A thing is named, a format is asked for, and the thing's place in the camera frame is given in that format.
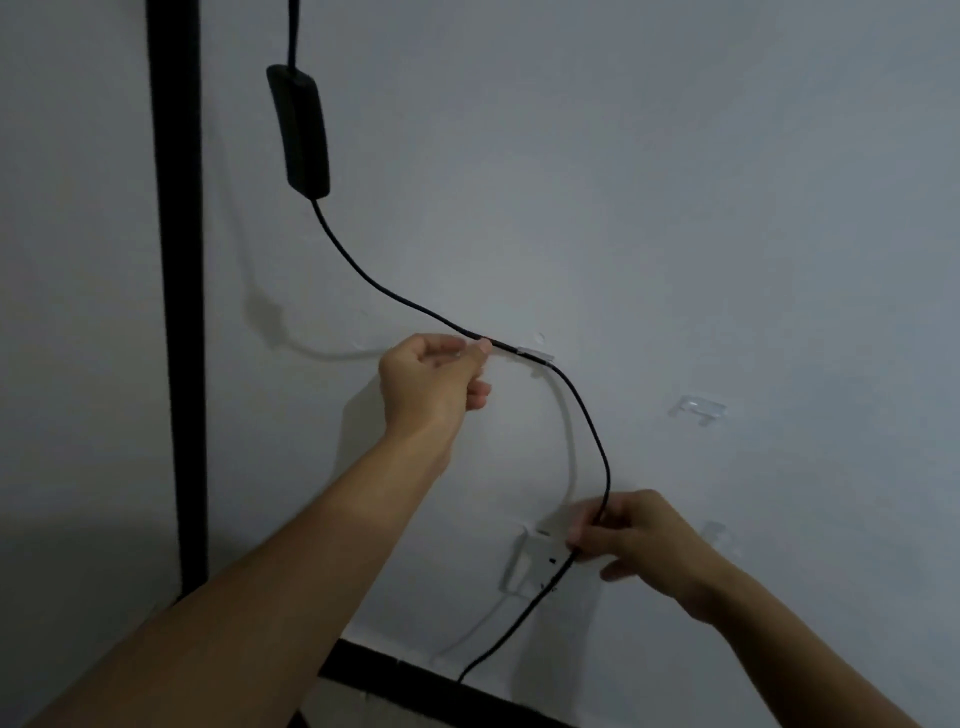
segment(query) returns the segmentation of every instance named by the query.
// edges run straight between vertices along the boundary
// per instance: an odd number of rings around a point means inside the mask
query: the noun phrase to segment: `wrist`
[[[399,453],[415,469],[423,470],[431,483],[446,470],[449,461],[449,445],[436,433],[423,428],[388,426],[377,446]]]
[[[716,622],[728,614],[740,598],[745,579],[749,578],[744,571],[724,559],[695,576],[678,601],[691,617],[716,626]]]
[[[708,596],[702,621],[723,631],[725,625],[749,607],[755,586],[750,574],[725,562],[705,587]]]

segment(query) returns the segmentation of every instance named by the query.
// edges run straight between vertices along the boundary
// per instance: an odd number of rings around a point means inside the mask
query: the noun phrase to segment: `hand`
[[[467,346],[457,336],[419,333],[385,353],[387,435],[425,435],[448,454],[464,414],[487,404],[491,386],[478,377],[491,350],[487,339]]]
[[[591,524],[600,498],[580,506],[567,545],[583,551],[584,559],[616,556],[600,578],[639,576],[675,598],[691,617],[709,621],[718,590],[737,569],[700,538],[666,498],[657,491],[612,493],[597,525]]]

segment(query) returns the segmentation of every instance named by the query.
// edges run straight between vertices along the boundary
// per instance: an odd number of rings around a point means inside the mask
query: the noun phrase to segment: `black baseboard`
[[[454,728],[491,728],[498,723],[523,728],[569,728],[530,708],[457,685],[422,667],[346,640],[334,646],[320,669],[320,676],[377,695]]]

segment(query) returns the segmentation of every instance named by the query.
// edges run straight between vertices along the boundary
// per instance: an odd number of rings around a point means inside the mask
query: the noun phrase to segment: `forearm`
[[[280,726],[438,472],[385,439],[247,557],[144,625],[36,726]]]
[[[916,728],[749,575],[731,569],[712,601],[708,621],[784,728]]]

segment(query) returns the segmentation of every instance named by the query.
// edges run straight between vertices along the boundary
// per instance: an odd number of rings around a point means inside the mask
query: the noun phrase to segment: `black cable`
[[[410,306],[411,308],[419,311],[420,313],[425,313],[427,316],[430,316],[431,318],[436,319],[441,324],[449,326],[454,331],[457,331],[458,333],[463,334],[467,338],[470,338],[470,339],[481,338],[480,334],[475,333],[474,331],[471,331],[468,328],[457,326],[449,319],[446,319],[443,316],[441,316],[439,313],[431,311],[429,308],[422,306],[419,303],[414,303],[409,299],[405,299],[399,294],[394,293],[389,288],[382,286],[378,282],[373,280],[370,276],[367,275],[367,272],[364,271],[363,268],[357,265],[357,262],[344,249],[344,246],[341,245],[340,241],[337,240],[337,236],[333,234],[333,231],[330,229],[330,226],[326,223],[324,214],[320,210],[320,205],[317,204],[317,201],[311,200],[310,204],[313,206],[313,211],[316,213],[317,219],[320,221],[320,225],[324,229],[326,236],[330,238],[330,242],[333,243],[334,247],[340,252],[340,255],[342,255],[346,259],[347,263],[350,264],[350,267],[353,268],[353,270],[355,270],[358,274],[360,274],[360,278],[365,280],[367,283],[369,283],[371,286],[376,288],[376,290],[378,290],[380,293],[384,294],[385,296],[389,296],[390,298],[392,298],[394,301],[398,303],[403,303],[403,305]],[[584,418],[586,418],[587,425],[590,428],[590,434],[593,435],[593,441],[596,443],[597,449],[600,450],[600,458],[603,460],[603,467],[606,473],[606,484],[604,485],[603,498],[600,501],[600,508],[597,510],[596,515],[593,517],[593,524],[596,525],[597,523],[600,522],[600,519],[603,517],[603,513],[607,508],[607,501],[610,499],[610,488],[611,488],[610,462],[607,460],[607,453],[603,449],[603,443],[600,442],[600,435],[597,434],[596,426],[594,426],[593,424],[593,419],[591,418],[590,413],[587,411],[587,406],[584,404],[583,398],[580,397],[580,393],[577,391],[577,388],[573,386],[573,382],[570,381],[570,377],[565,375],[560,370],[559,367],[553,364],[553,362],[540,358],[535,354],[522,351],[517,347],[511,346],[510,344],[505,344],[502,341],[497,341],[496,339],[490,339],[490,342],[495,347],[503,350],[504,352],[509,352],[512,354],[516,354],[517,356],[522,356],[525,359],[530,359],[531,361],[535,361],[538,364],[543,365],[547,369],[550,369],[553,372],[556,372],[557,376],[559,376],[560,379],[564,381],[564,384],[566,384],[570,392],[573,394],[573,398],[577,401],[577,404],[580,405],[580,409],[581,411],[583,411]],[[564,561],[564,564],[560,567],[557,573],[553,575],[553,578],[550,579],[547,585],[540,590],[540,593],[536,597],[534,597],[534,599],[527,605],[527,608],[523,610],[523,612],[520,614],[518,618],[516,618],[516,621],[514,621],[514,623],[510,626],[510,629],[508,629],[503,634],[503,636],[499,640],[497,640],[496,643],[494,643],[493,647],[488,649],[486,652],[480,655],[480,657],[478,657],[476,660],[474,660],[469,665],[467,665],[466,668],[464,668],[464,671],[460,673],[460,677],[457,678],[458,683],[462,683],[464,681],[464,678],[467,677],[467,674],[471,670],[473,670],[475,667],[480,665],[480,663],[484,662],[487,658],[493,655],[494,652],[500,649],[500,647],[502,647],[506,643],[506,641],[508,641],[514,635],[515,631],[520,628],[520,625],[523,624],[523,622],[526,621],[526,619],[531,615],[531,613],[537,608],[537,605],[540,604],[546,598],[546,596],[550,594],[557,587],[557,585],[560,583],[560,580],[564,578],[564,574],[566,574],[570,570],[570,567],[573,566],[573,562],[576,561],[579,553],[580,553],[579,549],[574,549],[570,553],[569,557],[566,559],[566,561]]]
[[[287,0],[290,35],[287,39],[287,67],[297,69],[297,38],[300,35],[300,0]]]

